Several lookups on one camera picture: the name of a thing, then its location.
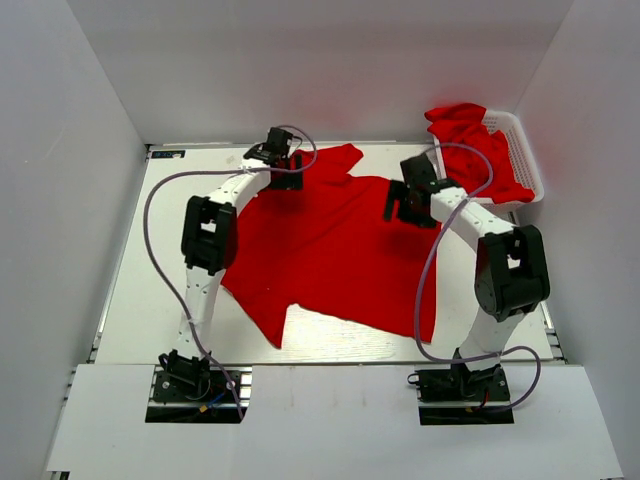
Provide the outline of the red t-shirt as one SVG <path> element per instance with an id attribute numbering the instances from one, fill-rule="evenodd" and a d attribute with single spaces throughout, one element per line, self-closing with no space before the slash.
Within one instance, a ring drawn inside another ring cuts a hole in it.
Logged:
<path id="1" fill-rule="evenodd" d="M 416 290 L 437 228 L 383 218 L 389 180 L 351 175 L 351 144 L 304 152 L 300 190 L 265 189 L 238 218 L 238 251 L 221 281 L 266 339 L 281 347 L 289 306 L 431 340 L 436 272 Z"/>

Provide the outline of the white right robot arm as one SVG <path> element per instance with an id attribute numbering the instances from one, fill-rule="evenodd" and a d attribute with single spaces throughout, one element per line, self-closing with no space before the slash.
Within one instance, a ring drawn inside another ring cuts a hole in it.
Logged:
<path id="1" fill-rule="evenodd" d="M 477 314 L 447 362 L 453 390 L 472 399 L 497 375 L 518 324 L 549 297 L 543 238 L 535 226 L 499 218 L 457 182 L 438 177 L 425 153 L 402 161 L 400 168 L 402 178 L 390 183 L 384 219 L 452 231 L 476 255 Z"/>

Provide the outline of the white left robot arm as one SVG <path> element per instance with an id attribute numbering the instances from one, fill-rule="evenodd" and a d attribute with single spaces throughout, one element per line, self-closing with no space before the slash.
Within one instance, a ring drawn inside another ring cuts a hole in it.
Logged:
<path id="1" fill-rule="evenodd" d="M 224 179 L 211 193 L 194 195 L 187 201 L 180 241 L 186 273 L 183 292 L 162 271 L 154 255 L 149 255 L 156 272 L 182 309 L 174 353 L 195 357 L 205 366 L 221 372 L 226 371 L 225 367 L 213 358 L 203 341 L 211 330 L 221 281 L 237 255 L 240 213 L 265 189 L 302 188 L 305 167 L 300 157 L 290 152 L 294 137 L 288 131 L 283 133 L 283 140 L 266 140 L 251 146 L 234 168 L 191 170 L 162 179 L 152 188 L 145 203 L 143 234 L 145 247 L 150 248 L 150 207 L 161 187 L 187 177 L 220 176 Z"/>

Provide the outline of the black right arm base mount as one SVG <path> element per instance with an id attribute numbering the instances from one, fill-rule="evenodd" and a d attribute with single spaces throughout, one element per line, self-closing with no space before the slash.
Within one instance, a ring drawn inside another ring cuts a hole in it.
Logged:
<path id="1" fill-rule="evenodd" d="M 469 373 L 462 364 L 421 369 L 407 383 L 417 391 L 421 426 L 508 425 L 514 423 L 511 395 L 501 365 Z"/>

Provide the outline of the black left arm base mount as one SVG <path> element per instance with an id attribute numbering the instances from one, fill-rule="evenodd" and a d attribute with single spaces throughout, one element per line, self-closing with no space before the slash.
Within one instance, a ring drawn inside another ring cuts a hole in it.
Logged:
<path id="1" fill-rule="evenodd" d="M 250 368 L 223 373 L 212 369 L 195 387 L 157 368 L 152 377 L 145 422 L 148 424 L 231 424 L 247 413 L 252 371 Z"/>

